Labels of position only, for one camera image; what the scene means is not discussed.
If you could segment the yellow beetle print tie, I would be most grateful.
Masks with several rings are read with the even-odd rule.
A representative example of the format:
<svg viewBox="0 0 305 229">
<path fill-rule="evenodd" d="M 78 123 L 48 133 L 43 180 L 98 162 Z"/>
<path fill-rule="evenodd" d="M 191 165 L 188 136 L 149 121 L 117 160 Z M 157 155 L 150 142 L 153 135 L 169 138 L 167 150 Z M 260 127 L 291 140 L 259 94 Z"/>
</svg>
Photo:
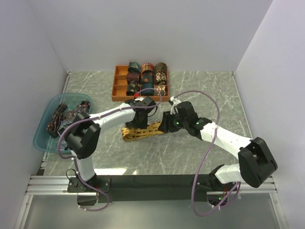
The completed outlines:
<svg viewBox="0 0 305 229">
<path fill-rule="evenodd" d="M 124 141 L 134 141 L 141 138 L 147 138 L 154 135 L 163 135 L 164 132 L 159 131 L 161 122 L 149 124 L 146 129 L 135 129 L 124 127 L 122 129 L 122 139 Z"/>
</svg>

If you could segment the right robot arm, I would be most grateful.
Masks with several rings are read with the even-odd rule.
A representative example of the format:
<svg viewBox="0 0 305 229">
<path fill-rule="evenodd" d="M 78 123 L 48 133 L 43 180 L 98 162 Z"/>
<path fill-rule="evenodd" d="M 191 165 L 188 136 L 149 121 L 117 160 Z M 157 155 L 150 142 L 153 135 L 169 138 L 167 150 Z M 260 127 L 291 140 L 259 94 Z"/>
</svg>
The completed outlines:
<svg viewBox="0 0 305 229">
<path fill-rule="evenodd" d="M 262 138 L 250 139 L 218 127 L 215 122 L 199 117 L 188 101 L 171 98 L 169 103 L 172 107 L 163 113 L 159 131 L 174 133 L 185 129 L 191 136 L 214 143 L 238 159 L 237 164 L 220 165 L 209 174 L 209 183 L 214 190 L 221 190 L 233 182 L 245 182 L 258 188 L 278 169 Z"/>
</svg>

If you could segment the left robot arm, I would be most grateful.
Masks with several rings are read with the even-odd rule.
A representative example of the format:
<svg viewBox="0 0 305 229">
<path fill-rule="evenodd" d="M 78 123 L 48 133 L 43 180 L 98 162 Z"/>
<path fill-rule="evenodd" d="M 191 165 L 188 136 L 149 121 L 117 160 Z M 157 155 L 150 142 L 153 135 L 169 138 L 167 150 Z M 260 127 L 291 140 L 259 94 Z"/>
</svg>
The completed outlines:
<svg viewBox="0 0 305 229">
<path fill-rule="evenodd" d="M 92 162 L 100 134 L 123 123 L 130 124 L 132 128 L 145 129 L 148 113 L 156 107 L 157 103 L 147 96 L 127 100 L 101 113 L 87 115 L 80 112 L 76 115 L 61 136 L 71 150 L 80 188 L 89 192 L 101 186 Z"/>
</svg>

